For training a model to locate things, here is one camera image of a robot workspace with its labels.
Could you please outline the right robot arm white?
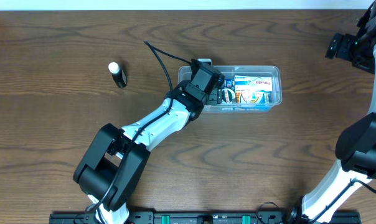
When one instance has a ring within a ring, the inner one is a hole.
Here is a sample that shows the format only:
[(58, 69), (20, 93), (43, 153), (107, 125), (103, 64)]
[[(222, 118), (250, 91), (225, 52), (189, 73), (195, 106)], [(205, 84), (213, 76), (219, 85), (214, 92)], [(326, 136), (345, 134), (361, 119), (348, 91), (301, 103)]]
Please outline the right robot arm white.
[(336, 210), (361, 186), (376, 179), (376, 0), (357, 23), (356, 35), (336, 33), (326, 57), (340, 58), (374, 75), (365, 117), (339, 136), (335, 163), (310, 193), (292, 208), (287, 223), (329, 223)]

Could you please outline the white blue Panadol box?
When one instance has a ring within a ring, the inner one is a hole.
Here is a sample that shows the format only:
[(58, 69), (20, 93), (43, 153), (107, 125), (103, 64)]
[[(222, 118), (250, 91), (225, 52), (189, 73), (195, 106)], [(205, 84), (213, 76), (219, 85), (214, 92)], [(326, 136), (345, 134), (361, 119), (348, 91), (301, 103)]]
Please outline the white blue Panadol box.
[(271, 77), (251, 77), (235, 75), (236, 91), (265, 91), (271, 92), (273, 89)]

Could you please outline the blue Kool Fever box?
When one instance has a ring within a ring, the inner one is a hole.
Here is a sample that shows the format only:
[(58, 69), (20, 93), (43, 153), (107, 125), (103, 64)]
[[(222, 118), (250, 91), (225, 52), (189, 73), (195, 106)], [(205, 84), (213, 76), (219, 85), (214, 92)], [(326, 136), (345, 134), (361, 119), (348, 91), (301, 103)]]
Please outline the blue Kool Fever box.
[(252, 103), (252, 104), (258, 104), (258, 103), (270, 103), (270, 97), (271, 92), (265, 92), (265, 91), (236, 91), (235, 90), (235, 80), (234, 79), (226, 79), (224, 81), (223, 87), (224, 88), (230, 88), (232, 89), (236, 94), (236, 103), (245, 104), (245, 103)]

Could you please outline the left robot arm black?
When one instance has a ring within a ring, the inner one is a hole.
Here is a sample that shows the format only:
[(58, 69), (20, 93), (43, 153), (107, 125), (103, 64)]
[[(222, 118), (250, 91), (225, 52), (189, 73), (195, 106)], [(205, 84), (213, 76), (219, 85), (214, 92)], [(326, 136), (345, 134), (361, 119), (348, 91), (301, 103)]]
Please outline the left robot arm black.
[(161, 105), (141, 120), (117, 128), (108, 123), (94, 137), (73, 180), (92, 204), (85, 210), (95, 223), (124, 223), (151, 151), (169, 135), (199, 117), (215, 97), (224, 75), (209, 63), (192, 60), (189, 80), (171, 88)]

